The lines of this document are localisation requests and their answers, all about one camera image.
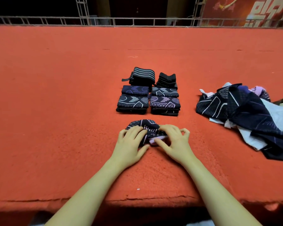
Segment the red stage floor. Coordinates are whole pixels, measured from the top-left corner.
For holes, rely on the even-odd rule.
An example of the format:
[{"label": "red stage floor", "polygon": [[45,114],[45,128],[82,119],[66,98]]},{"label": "red stage floor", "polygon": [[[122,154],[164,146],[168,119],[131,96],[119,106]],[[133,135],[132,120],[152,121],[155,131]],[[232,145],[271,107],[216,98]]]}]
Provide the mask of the red stage floor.
[{"label": "red stage floor", "polygon": [[[157,78],[176,73],[178,117],[115,111],[135,66]],[[55,211],[139,119],[189,129],[196,156],[241,202],[283,203],[283,162],[195,112],[200,88],[226,82],[283,98],[283,30],[0,26],[0,210]],[[121,174],[106,201],[202,205],[187,173],[158,148]]]}]

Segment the person's right hand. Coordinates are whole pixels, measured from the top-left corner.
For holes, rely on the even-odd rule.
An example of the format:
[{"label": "person's right hand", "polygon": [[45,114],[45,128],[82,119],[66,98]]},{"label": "person's right hand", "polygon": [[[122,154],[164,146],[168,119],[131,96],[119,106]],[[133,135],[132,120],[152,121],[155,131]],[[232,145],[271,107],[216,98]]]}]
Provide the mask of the person's right hand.
[{"label": "person's right hand", "polygon": [[188,165],[195,155],[189,145],[190,132],[188,129],[179,129],[170,124],[160,125],[159,130],[165,131],[168,135],[171,145],[170,147],[160,139],[155,139],[155,142],[176,162],[183,166]]}]

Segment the person's left hand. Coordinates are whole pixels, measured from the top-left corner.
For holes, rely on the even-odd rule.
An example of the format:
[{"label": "person's left hand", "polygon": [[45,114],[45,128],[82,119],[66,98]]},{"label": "person's left hand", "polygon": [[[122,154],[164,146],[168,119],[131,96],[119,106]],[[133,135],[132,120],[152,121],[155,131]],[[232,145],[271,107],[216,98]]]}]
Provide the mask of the person's left hand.
[{"label": "person's left hand", "polygon": [[147,130],[140,126],[121,130],[110,160],[123,170],[139,161],[150,146],[146,144],[138,151],[138,146],[146,134]]}]

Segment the forearm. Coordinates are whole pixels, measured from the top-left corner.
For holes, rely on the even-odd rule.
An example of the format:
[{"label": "forearm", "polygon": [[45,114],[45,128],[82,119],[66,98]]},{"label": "forearm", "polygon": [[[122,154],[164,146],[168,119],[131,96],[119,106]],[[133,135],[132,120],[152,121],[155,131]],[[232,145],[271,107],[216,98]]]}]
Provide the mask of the forearm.
[{"label": "forearm", "polygon": [[90,226],[107,191],[122,171],[122,168],[108,160],[46,223],[46,226]]},{"label": "forearm", "polygon": [[261,225],[196,158],[184,165],[216,226]]}]

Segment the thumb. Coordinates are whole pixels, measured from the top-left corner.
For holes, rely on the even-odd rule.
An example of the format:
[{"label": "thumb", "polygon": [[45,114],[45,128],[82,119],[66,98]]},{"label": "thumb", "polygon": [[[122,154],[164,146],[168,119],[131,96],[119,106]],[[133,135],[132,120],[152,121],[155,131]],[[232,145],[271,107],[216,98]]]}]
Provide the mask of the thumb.
[{"label": "thumb", "polygon": [[155,143],[157,143],[158,146],[160,146],[166,153],[169,153],[171,148],[164,142],[162,141],[161,139],[155,139],[154,140]]},{"label": "thumb", "polygon": [[149,144],[146,144],[140,150],[137,152],[137,159],[140,160],[140,158],[144,155],[144,153],[147,151],[147,149],[150,147]]}]

